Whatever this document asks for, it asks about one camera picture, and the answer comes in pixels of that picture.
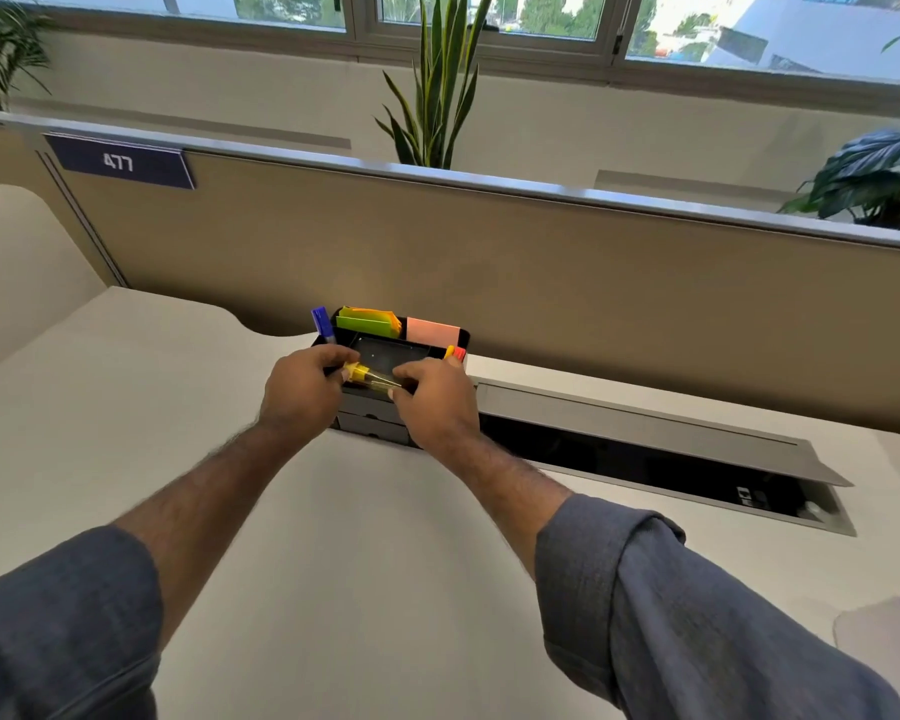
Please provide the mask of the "person's right hand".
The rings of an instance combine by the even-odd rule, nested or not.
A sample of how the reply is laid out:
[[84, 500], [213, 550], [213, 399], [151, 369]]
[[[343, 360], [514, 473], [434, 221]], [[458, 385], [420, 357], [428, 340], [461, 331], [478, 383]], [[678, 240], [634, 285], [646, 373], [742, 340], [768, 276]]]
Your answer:
[[479, 436], [476, 388], [463, 365], [436, 358], [402, 365], [436, 365], [434, 391], [395, 388], [388, 394], [419, 447], [434, 458], [442, 458]]

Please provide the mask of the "person's left hand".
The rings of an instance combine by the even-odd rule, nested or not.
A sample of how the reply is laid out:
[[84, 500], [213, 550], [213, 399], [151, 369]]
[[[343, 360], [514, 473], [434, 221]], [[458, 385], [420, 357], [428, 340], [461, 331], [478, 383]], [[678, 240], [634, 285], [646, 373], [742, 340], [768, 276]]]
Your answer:
[[279, 359], [264, 385], [256, 423], [298, 451], [335, 420], [347, 376], [343, 367], [316, 367], [309, 349]]

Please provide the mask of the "yellow highlighter pen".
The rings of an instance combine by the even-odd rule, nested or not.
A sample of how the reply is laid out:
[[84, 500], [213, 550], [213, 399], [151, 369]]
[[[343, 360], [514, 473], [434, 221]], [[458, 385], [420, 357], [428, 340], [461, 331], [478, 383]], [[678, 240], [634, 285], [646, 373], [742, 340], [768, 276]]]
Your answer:
[[343, 366], [346, 381], [363, 388], [388, 395], [394, 389], [403, 386], [392, 375], [375, 370], [361, 362], [347, 362]]

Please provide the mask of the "person's left forearm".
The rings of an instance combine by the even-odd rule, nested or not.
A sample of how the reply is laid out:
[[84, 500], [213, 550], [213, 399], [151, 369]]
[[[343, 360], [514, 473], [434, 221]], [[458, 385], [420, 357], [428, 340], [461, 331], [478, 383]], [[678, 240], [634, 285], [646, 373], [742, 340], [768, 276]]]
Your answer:
[[163, 651], [267, 487], [321, 431], [259, 417], [112, 524], [143, 544], [156, 569]]

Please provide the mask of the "person's right forearm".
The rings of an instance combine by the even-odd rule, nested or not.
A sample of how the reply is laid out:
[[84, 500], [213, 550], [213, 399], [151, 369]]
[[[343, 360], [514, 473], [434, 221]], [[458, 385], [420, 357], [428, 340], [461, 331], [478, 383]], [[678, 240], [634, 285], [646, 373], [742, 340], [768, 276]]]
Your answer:
[[420, 433], [415, 441], [464, 483], [532, 580], [540, 532], [574, 491], [510, 454], [477, 427]]

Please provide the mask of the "green sticky notes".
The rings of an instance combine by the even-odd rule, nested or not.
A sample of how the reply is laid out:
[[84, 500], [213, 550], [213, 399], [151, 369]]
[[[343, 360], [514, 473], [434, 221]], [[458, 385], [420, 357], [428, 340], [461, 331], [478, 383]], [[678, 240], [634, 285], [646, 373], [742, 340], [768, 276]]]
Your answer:
[[335, 325], [340, 329], [389, 338], [390, 324], [385, 312], [388, 311], [343, 306], [336, 312]]

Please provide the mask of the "beige desk partition panel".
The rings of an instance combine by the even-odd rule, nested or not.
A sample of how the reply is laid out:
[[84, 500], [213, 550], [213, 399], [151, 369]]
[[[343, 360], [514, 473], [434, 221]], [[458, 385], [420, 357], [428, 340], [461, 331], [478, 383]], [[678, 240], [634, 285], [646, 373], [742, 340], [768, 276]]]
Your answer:
[[[184, 152], [193, 191], [68, 171], [61, 132]], [[0, 185], [106, 284], [268, 335], [351, 305], [516, 363], [900, 433], [900, 233], [0, 113]]]

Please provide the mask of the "tall snake plant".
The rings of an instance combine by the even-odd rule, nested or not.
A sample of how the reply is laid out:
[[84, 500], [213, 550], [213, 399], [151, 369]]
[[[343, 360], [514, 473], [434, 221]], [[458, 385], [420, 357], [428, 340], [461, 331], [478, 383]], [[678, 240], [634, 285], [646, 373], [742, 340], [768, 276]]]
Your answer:
[[476, 96], [477, 50], [492, 0], [479, 0], [474, 12], [468, 0], [418, 1], [419, 52], [411, 66], [413, 101], [384, 73], [402, 119], [385, 108], [388, 122], [377, 119], [376, 124], [391, 139], [401, 164], [449, 170]]

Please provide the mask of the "blue desk number sign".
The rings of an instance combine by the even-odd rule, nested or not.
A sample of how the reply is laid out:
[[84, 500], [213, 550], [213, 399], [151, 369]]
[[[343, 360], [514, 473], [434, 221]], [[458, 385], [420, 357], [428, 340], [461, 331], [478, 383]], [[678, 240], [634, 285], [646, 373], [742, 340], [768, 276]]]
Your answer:
[[44, 139], [68, 172], [194, 191], [184, 151], [146, 143], [48, 132]]

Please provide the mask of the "grey right shirt sleeve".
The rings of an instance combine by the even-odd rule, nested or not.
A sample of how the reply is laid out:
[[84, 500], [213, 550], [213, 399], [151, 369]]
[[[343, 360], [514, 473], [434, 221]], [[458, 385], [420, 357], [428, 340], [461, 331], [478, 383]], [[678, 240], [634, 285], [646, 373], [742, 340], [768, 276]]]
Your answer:
[[900, 695], [659, 513], [576, 494], [537, 535], [552, 663], [627, 720], [900, 720]]

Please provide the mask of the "grey left shirt sleeve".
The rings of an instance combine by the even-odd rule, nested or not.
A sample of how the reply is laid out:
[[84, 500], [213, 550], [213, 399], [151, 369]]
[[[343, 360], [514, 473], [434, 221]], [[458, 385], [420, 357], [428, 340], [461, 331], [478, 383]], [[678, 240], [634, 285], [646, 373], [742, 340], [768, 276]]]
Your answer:
[[164, 618], [144, 544], [82, 532], [0, 576], [0, 720], [157, 720]]

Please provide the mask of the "palm plant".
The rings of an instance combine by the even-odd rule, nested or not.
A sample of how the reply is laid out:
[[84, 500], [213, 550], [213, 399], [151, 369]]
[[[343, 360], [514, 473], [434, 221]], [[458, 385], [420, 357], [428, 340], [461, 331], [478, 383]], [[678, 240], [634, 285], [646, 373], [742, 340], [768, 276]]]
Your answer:
[[41, 8], [20, 0], [0, 0], [0, 111], [10, 109], [18, 74], [52, 94], [35, 71], [51, 67], [44, 38], [55, 29], [55, 21]]

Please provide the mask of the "broad-leaf green plant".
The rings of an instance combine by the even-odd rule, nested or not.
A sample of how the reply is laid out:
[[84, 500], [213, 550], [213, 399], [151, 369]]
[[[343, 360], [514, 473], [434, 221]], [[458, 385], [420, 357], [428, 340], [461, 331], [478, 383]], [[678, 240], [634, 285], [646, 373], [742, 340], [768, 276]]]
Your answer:
[[847, 213], [855, 225], [900, 231], [900, 129], [843, 144], [797, 192], [779, 214], [828, 220]]

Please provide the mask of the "clear plastic bag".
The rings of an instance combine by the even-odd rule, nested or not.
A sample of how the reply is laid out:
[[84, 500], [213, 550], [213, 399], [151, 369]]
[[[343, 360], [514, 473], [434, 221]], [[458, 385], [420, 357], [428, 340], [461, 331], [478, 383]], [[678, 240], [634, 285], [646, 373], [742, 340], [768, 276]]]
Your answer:
[[839, 614], [833, 638], [841, 652], [868, 666], [900, 696], [900, 597]]

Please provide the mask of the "grey window frame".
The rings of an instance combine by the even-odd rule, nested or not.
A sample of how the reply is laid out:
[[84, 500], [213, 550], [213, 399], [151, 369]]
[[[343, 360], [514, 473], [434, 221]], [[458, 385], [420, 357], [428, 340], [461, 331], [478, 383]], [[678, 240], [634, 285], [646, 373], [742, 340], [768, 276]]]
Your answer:
[[[19, 0], [67, 31], [407, 60], [449, 0]], [[465, 24], [481, 0], [460, 0]], [[900, 0], [490, 0], [479, 56], [596, 78], [613, 64], [900, 87]]]

